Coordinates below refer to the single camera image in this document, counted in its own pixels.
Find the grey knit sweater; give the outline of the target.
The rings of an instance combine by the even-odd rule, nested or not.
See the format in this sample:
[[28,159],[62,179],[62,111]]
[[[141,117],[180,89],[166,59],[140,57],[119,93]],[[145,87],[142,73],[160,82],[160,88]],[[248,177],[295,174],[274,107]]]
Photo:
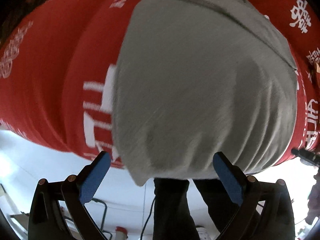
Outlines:
[[223,152],[246,174],[293,136],[297,65],[244,0],[141,0],[117,62],[112,134],[134,182],[215,178]]

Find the person's black trouser legs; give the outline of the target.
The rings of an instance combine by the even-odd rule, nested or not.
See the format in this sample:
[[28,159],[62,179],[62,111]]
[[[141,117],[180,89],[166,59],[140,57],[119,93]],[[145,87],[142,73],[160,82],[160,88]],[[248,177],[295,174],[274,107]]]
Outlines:
[[[187,191],[188,180],[155,178],[153,239],[209,239],[200,234],[190,214]],[[239,209],[231,201],[218,179],[194,180],[194,184],[208,207],[208,214],[219,232]]]

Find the red patterned pillow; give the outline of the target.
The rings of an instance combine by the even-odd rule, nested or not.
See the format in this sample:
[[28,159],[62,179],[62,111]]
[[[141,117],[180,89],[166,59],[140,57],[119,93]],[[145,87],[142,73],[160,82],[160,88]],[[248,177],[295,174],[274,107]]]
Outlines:
[[319,57],[320,51],[319,48],[316,48],[313,51],[309,52],[308,61],[312,66],[312,76],[313,79],[316,81],[317,86],[320,86],[320,66],[319,66]]

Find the red blanket with white lettering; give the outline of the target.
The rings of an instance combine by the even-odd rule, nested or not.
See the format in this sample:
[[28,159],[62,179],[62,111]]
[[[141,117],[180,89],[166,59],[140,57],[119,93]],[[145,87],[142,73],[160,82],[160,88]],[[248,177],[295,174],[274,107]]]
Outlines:
[[[125,167],[113,141],[117,62],[141,0],[1,0],[1,126],[34,143]],[[283,35],[297,65],[291,149],[319,148],[319,87],[308,61],[319,17],[308,0],[248,1]]]

